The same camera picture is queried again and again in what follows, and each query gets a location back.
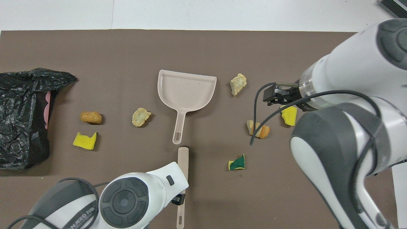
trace black cable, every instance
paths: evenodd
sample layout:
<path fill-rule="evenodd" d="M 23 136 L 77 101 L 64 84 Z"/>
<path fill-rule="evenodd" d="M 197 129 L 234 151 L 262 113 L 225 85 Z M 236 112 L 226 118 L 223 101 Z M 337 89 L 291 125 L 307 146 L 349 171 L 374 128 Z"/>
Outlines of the black cable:
<path fill-rule="evenodd" d="M 391 165 L 391 166 L 389 166 L 389 167 L 393 167 L 393 166 L 395 166 L 395 165 L 402 164 L 402 163 L 406 163 L 406 162 L 407 162 L 407 159 L 404 159 L 404 160 L 402 160 L 402 161 L 399 161 L 399 162 L 394 163 L 393 165 Z"/>
<path fill-rule="evenodd" d="M 100 184 L 94 185 L 94 187 L 99 187 L 99 186 L 102 186 L 102 185 L 107 185 L 108 183 L 110 183 L 110 182 L 103 182 L 103 183 L 100 183 Z"/>
<path fill-rule="evenodd" d="M 86 184 L 90 188 L 90 190 L 93 192 L 93 194 L 95 195 L 95 197 L 96 197 L 96 206 L 95 206 L 94 217 L 92 218 L 92 221 L 85 228 L 83 228 L 83 229 L 89 229 L 93 225 L 93 223 L 95 223 L 97 215 L 99 213 L 99 194 L 98 194 L 98 192 L 96 191 L 95 187 L 91 183 L 89 183 L 88 181 L 83 180 L 81 178 L 69 177 L 69 178 L 65 178 L 65 179 L 60 180 L 58 183 L 61 183 L 61 182 L 64 182 L 64 181 L 79 181 L 79 182 L 82 182 L 82 183 Z"/>
<path fill-rule="evenodd" d="M 268 84 L 264 85 L 263 87 L 261 87 L 261 88 L 256 92 L 256 97 L 254 98 L 253 136 L 255 136 L 254 129 L 256 128 L 256 108 L 257 108 L 257 98 L 258 98 L 258 95 L 260 94 L 260 92 L 261 92 L 264 88 L 266 88 L 266 87 L 268 87 L 268 86 L 273 86 L 273 85 L 275 85 L 275 84 L 276 84 L 275 82 L 268 83 Z"/>
<path fill-rule="evenodd" d="M 89 183 L 88 181 L 83 180 L 83 179 L 81 179 L 81 178 L 69 177 L 69 178 L 65 178 L 65 179 L 62 179 L 62 180 L 58 181 L 58 183 L 61 183 L 61 182 L 64 182 L 64 181 L 78 181 L 78 182 L 82 182 L 82 183 L 86 184 L 86 185 L 90 188 L 90 190 L 93 192 L 93 194 L 95 195 L 95 197 L 96 197 L 95 214 L 94 214 L 94 217 L 92 218 L 92 221 L 88 224 L 88 226 L 87 226 L 86 228 L 84 228 L 84 229 L 89 229 L 89 228 L 93 225 L 93 223 L 95 222 L 96 217 L 97 217 L 98 212 L 99 212 L 99 194 L 98 194 L 98 192 L 96 191 L 95 187 L 102 186 L 102 185 L 107 185 L 107 184 L 109 184 L 110 182 L 103 182 L 103 183 L 100 183 L 100 184 L 97 184 L 97 185 L 92 185 L 92 184 Z M 38 221 L 38 222 L 40 222 L 40 223 L 45 224 L 47 227 L 49 227 L 49 228 L 51 228 L 51 229 L 59 229 L 58 227 L 56 227 L 55 225 L 53 225 L 52 223 L 50 223 L 50 222 L 47 221 L 46 219 L 41 218 L 41 217 L 36 216 L 36 215 L 26 215 L 26 216 L 22 216 L 22 217 L 16 219 L 15 221 L 13 221 L 6 229 L 11 229 L 16 223 L 18 223 L 18 222 L 20 222 L 20 221 L 22 221 L 22 220 L 26 220 L 26 219 L 36 220 L 36 221 Z"/>
<path fill-rule="evenodd" d="M 274 83 L 268 83 L 268 84 L 264 85 L 263 87 L 261 87 L 260 89 L 262 90 L 262 89 L 266 88 L 267 85 L 270 85 L 270 84 L 272 85 L 272 84 L 274 84 Z M 258 94 L 261 92 L 261 90 L 258 90 L 258 91 L 257 91 L 257 93 L 256 93 L 256 100 L 254 101 L 254 117 L 253 117 L 253 122 L 254 122 L 253 126 L 254 126 L 254 127 L 256 126 L 255 120 L 256 120 L 257 97 L 258 97 Z M 253 135 L 252 135 L 252 137 L 251 137 L 251 139 L 250 139 L 250 145 L 253 145 L 254 138 L 255 138 L 257 132 L 258 132 L 258 131 L 261 129 L 261 127 L 262 127 L 267 121 L 269 121 L 274 115 L 276 115 L 276 114 L 282 112 L 284 109 L 287 109 L 287 108 L 289 108 L 289 107 L 291 107 L 291 106 L 294 106 L 294 105 L 297 105 L 297 104 L 300 104 L 300 103 L 307 102 L 307 101 L 309 101 L 309 100 L 312 99 L 312 98 L 316 98 L 316 97 L 323 96 L 323 95 L 333 95 L 333 94 L 350 94 L 350 95 L 359 96 L 359 97 L 361 97 L 362 99 L 366 100 L 368 103 L 370 103 L 370 104 L 372 105 L 374 111 L 376 112 L 376 116 L 377 116 L 378 118 L 381 118 L 381 112 L 380 112 L 379 107 L 377 106 L 377 104 L 376 104 L 370 97 L 368 97 L 367 95 L 365 95 L 365 94 L 363 94 L 363 93 L 360 93 L 360 92 L 357 92 L 357 91 L 352 91 L 352 90 L 330 90 L 330 91 L 324 91 L 324 92 L 315 93 L 315 94 L 313 94 L 313 95 L 310 95 L 310 96 L 307 96 L 307 97 L 304 97 L 304 98 L 295 100 L 295 101 L 293 101 L 293 102 L 291 102 L 291 103 L 285 105 L 284 107 L 282 107 L 282 108 L 276 110 L 275 112 L 273 112 L 273 113 L 272 113 L 271 115 L 269 115 L 262 123 L 260 123 L 260 125 L 257 127 L 257 129 L 256 129 L 255 131 L 253 131 Z"/>
<path fill-rule="evenodd" d="M 269 84 L 264 85 L 256 93 L 256 98 L 254 100 L 254 118 L 253 118 L 254 119 L 253 120 L 254 121 L 254 126 L 256 126 L 255 118 L 256 118 L 256 103 L 257 103 L 258 95 L 259 95 L 259 93 L 261 92 L 262 89 L 264 89 L 264 88 L 266 88 L 267 86 L 270 86 L 270 85 L 273 85 L 273 83 L 269 83 Z M 250 145 L 253 145 L 254 137 L 256 136 L 256 133 L 260 130 L 260 128 L 268 120 L 270 120 L 270 118 L 272 118 L 276 114 L 280 113 L 281 111 L 283 111 L 284 109 L 286 109 L 286 108 L 288 108 L 290 106 L 294 106 L 294 105 L 297 105 L 297 104 L 300 104 L 300 103 L 307 102 L 312 98 L 316 98 L 316 97 L 323 96 L 323 95 L 331 95 L 331 94 L 350 94 L 350 95 L 359 96 L 359 97 L 365 99 L 368 103 L 370 103 L 370 105 L 374 108 L 374 110 L 376 112 L 376 116 L 381 119 L 381 112 L 380 112 L 379 107 L 377 106 L 377 104 L 370 97 L 368 97 L 367 95 L 365 95 L 363 93 L 356 92 L 356 91 L 351 91 L 351 90 L 331 90 L 331 91 L 326 91 L 326 92 L 320 92 L 320 93 L 316 93 L 316 94 L 313 94 L 313 95 L 298 99 L 296 101 L 293 101 L 293 102 L 287 104 L 286 106 L 278 109 L 277 111 L 273 112 L 271 115 L 269 115 L 259 125 L 259 127 L 256 129 L 256 131 L 253 131 L 253 135 L 252 135 L 252 137 L 250 139 Z M 375 134 L 372 135 L 369 132 L 367 132 L 367 133 L 369 134 L 369 140 L 367 141 L 367 143 L 363 147 L 362 152 L 361 152 L 359 158 L 357 159 L 357 162 L 356 162 L 356 164 L 355 164 L 355 166 L 353 168 L 353 174 L 352 174 L 351 182 L 350 182 L 350 198 L 351 198 L 352 205 L 353 205 L 354 209 L 358 213 L 361 213 L 362 211 L 365 211 L 365 210 L 364 210 L 363 205 L 360 203 L 360 200 L 357 197 L 357 187 L 356 187 L 357 177 L 359 175 L 360 168 L 362 166 L 362 163 L 363 163 L 366 155 L 368 154 L 369 149 L 375 147 L 375 144 L 374 144 L 375 138 L 376 138 Z"/>
<path fill-rule="evenodd" d="M 30 220 L 36 220 L 40 223 L 45 224 L 47 227 L 51 228 L 51 229 L 59 229 L 58 227 L 56 227 L 55 225 L 53 225 L 52 223 L 48 222 L 47 220 L 36 216 L 36 215 L 27 215 L 27 216 L 22 216 L 18 219 L 16 219 L 15 221 L 13 221 L 6 229 L 11 229 L 16 223 L 22 221 L 22 220 L 26 220 L 26 219 L 30 219 Z"/>

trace green and yellow sponge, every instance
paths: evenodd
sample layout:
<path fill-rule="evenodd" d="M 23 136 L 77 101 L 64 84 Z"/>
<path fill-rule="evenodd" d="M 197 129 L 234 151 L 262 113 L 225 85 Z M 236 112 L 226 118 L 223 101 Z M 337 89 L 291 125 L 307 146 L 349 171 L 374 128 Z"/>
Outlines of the green and yellow sponge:
<path fill-rule="evenodd" d="M 245 169 L 245 155 L 242 154 L 241 157 L 234 161 L 229 161 L 228 163 L 229 170 L 243 170 Z"/>

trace fried food piece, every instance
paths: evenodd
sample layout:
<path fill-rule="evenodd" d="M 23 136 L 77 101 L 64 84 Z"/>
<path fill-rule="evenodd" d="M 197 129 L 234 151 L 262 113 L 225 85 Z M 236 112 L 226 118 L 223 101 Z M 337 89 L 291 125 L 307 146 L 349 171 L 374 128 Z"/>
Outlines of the fried food piece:
<path fill-rule="evenodd" d="M 88 137 L 86 135 L 81 135 L 81 133 L 78 132 L 72 144 L 87 150 L 92 150 L 95 147 L 96 135 L 95 132 L 92 137 Z"/>
<path fill-rule="evenodd" d="M 146 109 L 140 107 L 136 110 L 133 114 L 133 125 L 140 127 L 144 124 L 144 122 L 149 119 L 151 112 L 148 112 Z"/>
<path fill-rule="evenodd" d="M 102 122 L 102 115 L 96 111 L 84 111 L 81 113 L 81 121 L 86 123 L 100 124 Z"/>
<path fill-rule="evenodd" d="M 256 127 L 254 129 L 253 129 L 253 120 L 247 120 L 246 125 L 247 125 L 247 128 L 249 129 L 249 134 L 253 135 L 253 131 L 259 127 L 260 123 L 256 122 Z M 269 133 L 270 133 L 270 127 L 266 126 L 266 125 L 263 125 L 260 128 L 260 130 L 256 133 L 256 137 L 263 139 Z"/>
<path fill-rule="evenodd" d="M 246 77 L 243 74 L 237 74 L 235 78 L 230 81 L 232 88 L 232 95 L 236 96 L 247 85 Z"/>

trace brush handle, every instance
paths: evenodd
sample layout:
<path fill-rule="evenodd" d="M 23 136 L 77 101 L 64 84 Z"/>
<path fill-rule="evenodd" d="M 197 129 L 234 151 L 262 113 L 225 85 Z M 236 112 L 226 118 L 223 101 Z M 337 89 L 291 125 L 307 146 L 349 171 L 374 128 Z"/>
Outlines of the brush handle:
<path fill-rule="evenodd" d="M 181 168 L 182 173 L 188 180 L 188 167 L 189 167 L 189 149 L 188 147 L 178 148 L 178 166 Z M 177 210 L 177 229 L 183 229 L 185 222 L 185 200 L 184 203 L 178 206 Z"/>

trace food scrap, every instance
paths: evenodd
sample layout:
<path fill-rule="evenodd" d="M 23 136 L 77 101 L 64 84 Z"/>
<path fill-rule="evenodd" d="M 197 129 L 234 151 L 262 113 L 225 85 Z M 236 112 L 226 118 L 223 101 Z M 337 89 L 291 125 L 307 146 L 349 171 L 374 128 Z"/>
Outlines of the food scrap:
<path fill-rule="evenodd" d="M 140 127 L 144 124 L 144 122 L 149 119 L 151 112 L 148 112 L 146 109 L 140 107 L 136 110 L 133 114 L 133 125 Z"/>
<path fill-rule="evenodd" d="M 81 113 L 81 121 L 92 124 L 100 124 L 102 122 L 102 115 L 96 111 L 84 111 Z"/>
<path fill-rule="evenodd" d="M 246 121 L 247 128 L 249 129 L 249 134 L 253 135 L 253 120 L 247 120 Z M 260 123 L 256 122 L 256 127 L 257 129 L 259 127 Z M 265 138 L 268 134 L 270 133 L 270 127 L 263 125 L 260 130 L 256 133 L 256 137 L 258 138 Z"/>
<path fill-rule="evenodd" d="M 239 93 L 246 86 L 246 84 L 246 77 L 243 74 L 237 74 L 237 76 L 230 81 L 232 95 L 237 95 L 237 93 Z"/>
<path fill-rule="evenodd" d="M 242 154 L 241 157 L 234 161 L 229 161 L 228 163 L 229 170 L 243 170 L 245 169 L 245 155 Z"/>
<path fill-rule="evenodd" d="M 77 133 L 75 137 L 74 146 L 79 146 L 87 150 L 92 150 L 95 147 L 96 142 L 96 133 L 93 134 L 92 137 L 88 137 L 86 135 L 81 135 L 80 132 Z"/>
<path fill-rule="evenodd" d="M 284 119 L 285 124 L 295 126 L 295 119 L 297 117 L 297 108 L 291 106 L 281 112 L 281 117 Z"/>

